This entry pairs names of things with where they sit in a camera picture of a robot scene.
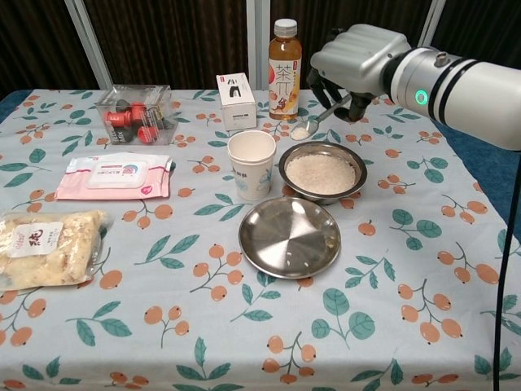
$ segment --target dark curtain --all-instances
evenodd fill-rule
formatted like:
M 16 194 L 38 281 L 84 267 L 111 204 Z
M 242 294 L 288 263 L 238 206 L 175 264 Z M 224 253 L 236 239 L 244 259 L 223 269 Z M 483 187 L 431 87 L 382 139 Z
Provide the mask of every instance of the dark curtain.
M 63 1 L 0 1 L 0 99 L 14 90 L 97 89 Z
M 432 40 L 437 49 L 521 69 L 521 1 L 448 0 Z
M 271 38 L 275 20 L 297 21 L 297 37 L 303 49 L 300 87 L 307 88 L 309 59 L 324 46 L 332 28 L 372 24 L 405 34 L 415 46 L 430 6 L 431 0 L 271 0 Z
M 84 0 L 116 84 L 217 87 L 247 74 L 244 0 Z

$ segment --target table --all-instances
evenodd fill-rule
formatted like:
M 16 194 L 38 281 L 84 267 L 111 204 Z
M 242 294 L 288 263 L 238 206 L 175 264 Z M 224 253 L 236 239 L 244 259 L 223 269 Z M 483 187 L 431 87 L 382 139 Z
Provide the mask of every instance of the table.
M 353 149 L 368 178 L 326 206 L 342 235 L 336 262 L 287 281 L 240 254 L 239 223 L 256 203 L 236 196 L 224 147 L 234 131 L 223 128 L 217 91 L 174 91 L 179 126 L 166 147 L 110 145 L 100 95 L 35 90 L 0 125 L 4 209 L 96 208 L 113 219 L 93 282 L 1 296 L 4 389 L 492 389 L 506 227 L 429 120 L 380 97 L 356 124 L 321 124 L 314 138 Z M 291 124 L 269 119 L 267 91 L 255 96 L 278 161 L 296 143 Z M 321 110 L 303 91 L 300 117 Z M 129 149 L 172 156 L 168 199 L 53 201 L 72 157 Z M 274 170 L 269 198 L 288 194 Z M 511 252 L 504 390 L 521 386 L 517 241 Z

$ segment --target small white box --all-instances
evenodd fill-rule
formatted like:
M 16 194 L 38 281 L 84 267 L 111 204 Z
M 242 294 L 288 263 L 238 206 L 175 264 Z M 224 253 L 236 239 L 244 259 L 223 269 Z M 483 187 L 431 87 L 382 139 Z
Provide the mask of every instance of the small white box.
M 221 96 L 222 118 L 226 130 L 257 126 L 255 98 L 244 73 L 217 75 Z

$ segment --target red bottle cap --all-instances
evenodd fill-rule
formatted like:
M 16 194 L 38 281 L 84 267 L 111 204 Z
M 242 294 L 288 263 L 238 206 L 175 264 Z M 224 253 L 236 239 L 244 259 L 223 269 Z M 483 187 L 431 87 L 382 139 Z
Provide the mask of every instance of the red bottle cap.
M 133 102 L 130 112 L 132 113 L 132 121 L 140 121 L 145 112 L 145 105 L 141 102 Z
M 155 126 L 142 126 L 138 129 L 138 137 L 143 144 L 152 144 L 159 135 L 160 132 Z
M 106 112 L 105 121 L 109 121 L 115 128 L 130 126 L 132 115 L 130 112 Z

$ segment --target metal spoon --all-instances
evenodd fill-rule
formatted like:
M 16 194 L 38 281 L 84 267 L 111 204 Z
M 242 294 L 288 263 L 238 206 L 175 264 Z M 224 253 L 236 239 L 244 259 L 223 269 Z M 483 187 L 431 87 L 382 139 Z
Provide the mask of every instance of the metal spoon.
M 334 110 L 341 106 L 344 106 L 349 100 L 351 100 L 351 95 L 347 94 L 339 102 L 335 103 L 330 108 L 325 110 L 317 118 L 312 118 L 311 120 L 301 121 L 297 123 L 295 127 L 291 130 L 290 137 L 294 140 L 300 141 L 313 136 L 315 133 L 317 133 L 320 122 L 325 120 L 328 116 L 330 116 Z

